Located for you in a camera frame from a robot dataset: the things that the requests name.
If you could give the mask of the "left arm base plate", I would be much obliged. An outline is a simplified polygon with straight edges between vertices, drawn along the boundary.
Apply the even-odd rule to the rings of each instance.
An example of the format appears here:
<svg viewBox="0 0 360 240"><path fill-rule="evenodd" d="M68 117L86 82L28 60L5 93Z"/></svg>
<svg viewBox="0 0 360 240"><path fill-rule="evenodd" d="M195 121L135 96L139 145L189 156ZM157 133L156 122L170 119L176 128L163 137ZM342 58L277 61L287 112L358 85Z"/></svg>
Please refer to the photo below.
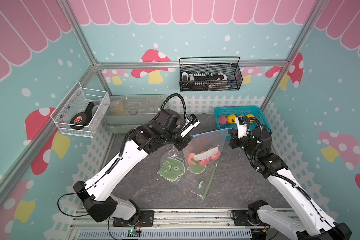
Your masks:
<svg viewBox="0 0 360 240"><path fill-rule="evenodd" d="M113 227L152 227L154 221L154 211L139 211L136 212L130 220L123 220L121 218L113 218Z"/></svg>

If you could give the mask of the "pink peach front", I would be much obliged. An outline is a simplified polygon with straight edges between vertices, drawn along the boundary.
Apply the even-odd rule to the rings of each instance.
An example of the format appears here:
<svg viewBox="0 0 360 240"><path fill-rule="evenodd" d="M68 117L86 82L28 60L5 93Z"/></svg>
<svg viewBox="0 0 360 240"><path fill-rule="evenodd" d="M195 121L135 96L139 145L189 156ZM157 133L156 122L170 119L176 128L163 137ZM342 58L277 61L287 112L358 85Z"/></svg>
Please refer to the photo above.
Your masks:
<svg viewBox="0 0 360 240"><path fill-rule="evenodd" d="M227 123L227 118L225 116L218 117L218 122L220 125L225 125Z"/></svg>

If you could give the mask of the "clear blue zip-top bag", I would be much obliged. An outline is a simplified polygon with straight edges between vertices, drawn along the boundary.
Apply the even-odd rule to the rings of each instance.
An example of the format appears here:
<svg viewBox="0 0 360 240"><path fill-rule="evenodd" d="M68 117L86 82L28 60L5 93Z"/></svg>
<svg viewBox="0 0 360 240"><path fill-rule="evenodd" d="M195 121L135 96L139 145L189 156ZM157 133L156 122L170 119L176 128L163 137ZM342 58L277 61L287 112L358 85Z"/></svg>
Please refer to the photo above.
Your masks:
<svg viewBox="0 0 360 240"><path fill-rule="evenodd" d="M215 163L217 160L221 158L223 148L228 136L228 129L217 130L207 133L202 133L193 136L193 139L190 143L183 149L183 154L187 163L187 157L189 153L195 153L195 162L198 163L195 166L190 167L206 167L212 163ZM203 159L210 158L211 155L216 153L214 148L218 147L221 152L220 157L216 161L211 161L205 166L200 166L199 162Z"/></svg>

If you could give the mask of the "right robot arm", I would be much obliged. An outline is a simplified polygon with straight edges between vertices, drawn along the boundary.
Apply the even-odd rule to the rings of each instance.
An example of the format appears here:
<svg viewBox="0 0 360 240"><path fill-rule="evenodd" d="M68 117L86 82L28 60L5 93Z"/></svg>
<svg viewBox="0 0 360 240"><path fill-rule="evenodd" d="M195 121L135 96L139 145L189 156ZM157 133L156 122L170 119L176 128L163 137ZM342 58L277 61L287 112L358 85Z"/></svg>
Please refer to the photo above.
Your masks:
<svg viewBox="0 0 360 240"><path fill-rule="evenodd" d="M299 218L293 220L267 202L258 200L248 206L248 222L253 226L274 227L292 240L349 240L351 229L322 210L281 157L272 153L270 129L255 117L239 116L235 123L237 128L229 130L230 147L245 152L251 167L282 194Z"/></svg>

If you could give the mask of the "green zipper bag with coasters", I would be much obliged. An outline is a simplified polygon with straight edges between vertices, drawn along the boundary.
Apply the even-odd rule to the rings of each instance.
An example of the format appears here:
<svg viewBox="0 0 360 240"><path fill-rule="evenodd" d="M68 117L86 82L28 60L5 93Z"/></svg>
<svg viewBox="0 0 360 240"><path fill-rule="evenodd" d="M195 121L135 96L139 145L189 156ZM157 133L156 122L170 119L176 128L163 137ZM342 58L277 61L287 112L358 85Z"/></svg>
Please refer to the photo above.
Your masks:
<svg viewBox="0 0 360 240"><path fill-rule="evenodd" d="M162 156L157 174L205 200L217 169L216 161L191 165L184 154L173 147Z"/></svg>

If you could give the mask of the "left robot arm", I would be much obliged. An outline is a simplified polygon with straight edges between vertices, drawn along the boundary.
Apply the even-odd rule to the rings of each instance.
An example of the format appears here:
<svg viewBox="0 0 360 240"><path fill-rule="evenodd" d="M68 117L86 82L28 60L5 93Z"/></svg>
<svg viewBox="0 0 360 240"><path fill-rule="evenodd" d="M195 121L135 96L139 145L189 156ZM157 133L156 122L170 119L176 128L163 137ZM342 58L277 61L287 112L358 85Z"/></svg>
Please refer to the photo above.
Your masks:
<svg viewBox="0 0 360 240"><path fill-rule="evenodd" d="M187 116L186 113L182 95L169 95L152 120L126 133L120 151L103 169L86 182L74 184L73 194L82 201L88 216L97 223L114 218L136 226L143 221L136 203L117 198L112 192L149 154L169 144L182 151L191 142L190 131L200 122L194 114Z"/></svg>

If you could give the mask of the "large pink peach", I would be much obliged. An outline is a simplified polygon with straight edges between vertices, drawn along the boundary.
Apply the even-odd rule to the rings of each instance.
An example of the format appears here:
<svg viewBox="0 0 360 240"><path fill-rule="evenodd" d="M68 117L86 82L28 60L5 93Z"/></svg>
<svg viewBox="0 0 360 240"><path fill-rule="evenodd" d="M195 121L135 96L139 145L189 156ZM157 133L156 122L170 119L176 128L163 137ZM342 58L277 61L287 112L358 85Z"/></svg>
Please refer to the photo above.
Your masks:
<svg viewBox="0 0 360 240"><path fill-rule="evenodd" d="M205 166L206 164L208 164L210 162L210 158L206 158L206 159L203 159L199 162L199 165L200 166Z"/></svg>

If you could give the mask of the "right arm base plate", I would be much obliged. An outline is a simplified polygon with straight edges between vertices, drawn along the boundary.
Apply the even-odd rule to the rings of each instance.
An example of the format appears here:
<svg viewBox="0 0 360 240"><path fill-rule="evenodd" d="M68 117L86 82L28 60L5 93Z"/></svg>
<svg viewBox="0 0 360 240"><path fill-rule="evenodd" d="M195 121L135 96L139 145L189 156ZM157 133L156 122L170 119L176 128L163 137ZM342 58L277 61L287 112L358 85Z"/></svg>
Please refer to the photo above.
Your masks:
<svg viewBox="0 0 360 240"><path fill-rule="evenodd" d="M270 225L260 220L257 212L254 210L232 210L230 213L230 217L234 221L236 227L270 227Z"/></svg>

